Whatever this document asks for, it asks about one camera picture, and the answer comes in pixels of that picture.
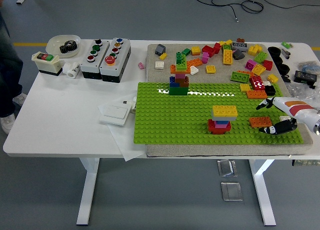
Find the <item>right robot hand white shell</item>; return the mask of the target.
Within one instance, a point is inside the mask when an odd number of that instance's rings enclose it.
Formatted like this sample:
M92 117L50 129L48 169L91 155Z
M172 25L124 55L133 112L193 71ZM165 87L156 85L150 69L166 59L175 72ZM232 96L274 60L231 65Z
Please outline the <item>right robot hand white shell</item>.
M256 109L272 106L286 113L290 119L280 121L272 126L261 127L259 128L260 132L280 135L294 131L300 123L305 124L316 135L320 134L320 112L309 104L295 97L270 97L264 99Z

